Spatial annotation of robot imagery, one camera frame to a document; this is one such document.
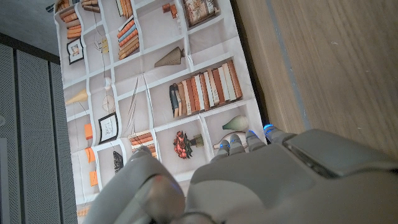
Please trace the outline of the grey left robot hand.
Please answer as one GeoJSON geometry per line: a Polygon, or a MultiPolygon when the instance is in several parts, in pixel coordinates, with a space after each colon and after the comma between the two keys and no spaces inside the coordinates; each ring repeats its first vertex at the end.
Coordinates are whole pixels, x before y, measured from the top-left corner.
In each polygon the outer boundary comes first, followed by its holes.
{"type": "Polygon", "coordinates": [[[85,223],[396,223],[397,160],[339,135],[232,135],[184,192],[142,146],[85,223]]]}

